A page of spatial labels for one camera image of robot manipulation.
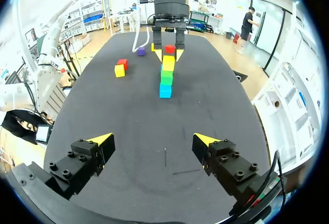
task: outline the black shorts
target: black shorts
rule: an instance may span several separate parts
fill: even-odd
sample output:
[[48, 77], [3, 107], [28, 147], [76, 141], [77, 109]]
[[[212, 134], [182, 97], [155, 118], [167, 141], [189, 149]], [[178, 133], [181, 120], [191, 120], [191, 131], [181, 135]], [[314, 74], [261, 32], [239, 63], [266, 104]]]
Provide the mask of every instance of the black shorts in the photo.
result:
[[244, 27], [244, 26], [242, 26], [240, 37], [241, 37], [243, 40], [245, 40], [245, 41], [248, 40], [249, 33], [250, 33], [250, 29], [249, 29], [249, 28], [246, 28], [246, 27]]

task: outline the black table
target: black table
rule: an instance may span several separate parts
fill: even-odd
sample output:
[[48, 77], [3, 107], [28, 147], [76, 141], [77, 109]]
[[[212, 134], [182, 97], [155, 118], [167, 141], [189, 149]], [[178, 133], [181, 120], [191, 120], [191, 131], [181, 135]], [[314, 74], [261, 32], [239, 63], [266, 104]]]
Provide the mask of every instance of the black table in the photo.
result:
[[[134, 37], [115, 35], [87, 65], [57, 117], [44, 168], [65, 156], [77, 139], [113, 132], [112, 158], [71, 201], [125, 220], [220, 221], [235, 199], [201, 170], [191, 151], [192, 137], [230, 139], [263, 174], [268, 156], [255, 111], [221, 55], [205, 38], [193, 35], [186, 36], [185, 52], [176, 63], [172, 98], [160, 99], [160, 61], [151, 44], [144, 57], [132, 53]], [[175, 34], [163, 33], [162, 40], [163, 46], [174, 44]], [[145, 41], [141, 33], [137, 45]], [[119, 59], [128, 59], [129, 68], [117, 79]]]

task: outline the sneaker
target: sneaker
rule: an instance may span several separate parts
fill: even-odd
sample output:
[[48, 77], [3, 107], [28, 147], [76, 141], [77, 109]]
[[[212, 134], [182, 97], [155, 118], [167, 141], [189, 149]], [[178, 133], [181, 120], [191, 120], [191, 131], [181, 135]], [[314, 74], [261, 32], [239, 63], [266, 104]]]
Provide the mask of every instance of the sneaker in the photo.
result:
[[240, 50], [235, 49], [235, 51], [242, 55], [241, 49]]

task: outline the wooden floor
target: wooden floor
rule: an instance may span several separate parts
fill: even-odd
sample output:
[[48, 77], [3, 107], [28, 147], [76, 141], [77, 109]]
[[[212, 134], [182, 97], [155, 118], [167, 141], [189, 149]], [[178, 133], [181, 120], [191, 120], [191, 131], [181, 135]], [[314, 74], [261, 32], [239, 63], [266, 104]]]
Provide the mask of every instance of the wooden floor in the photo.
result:
[[[76, 55], [72, 55], [79, 71], [83, 71], [94, 55], [111, 38], [110, 31], [100, 30], [88, 34], [90, 35], [90, 42], [77, 52]], [[268, 79], [262, 69], [251, 58], [236, 53], [233, 41], [226, 39], [223, 35], [195, 31], [191, 31], [190, 34], [205, 37], [223, 56], [232, 70], [248, 76], [242, 83], [242, 86], [251, 101]], [[68, 75], [65, 74], [60, 80], [60, 83], [63, 86], [69, 86], [71, 83], [68, 79]], [[3, 128], [0, 128], [0, 147], [11, 155], [16, 165], [20, 163], [28, 165], [31, 161], [35, 161], [39, 166], [43, 166], [45, 150], [42, 147], [39, 145], [32, 145], [20, 138], [16, 138]], [[10, 169], [10, 166], [3, 161], [1, 161], [0, 164], [2, 165], [0, 166], [2, 170], [4, 170], [4, 168], [6, 170]]]

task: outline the purple block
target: purple block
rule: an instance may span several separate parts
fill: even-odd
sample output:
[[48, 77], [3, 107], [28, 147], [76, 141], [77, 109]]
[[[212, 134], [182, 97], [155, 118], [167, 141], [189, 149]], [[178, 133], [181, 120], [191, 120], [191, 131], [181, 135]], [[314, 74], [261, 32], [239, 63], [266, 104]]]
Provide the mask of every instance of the purple block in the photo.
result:
[[144, 55], [146, 55], [145, 48], [144, 47], [138, 48], [137, 49], [137, 55], [138, 56], [144, 56]]

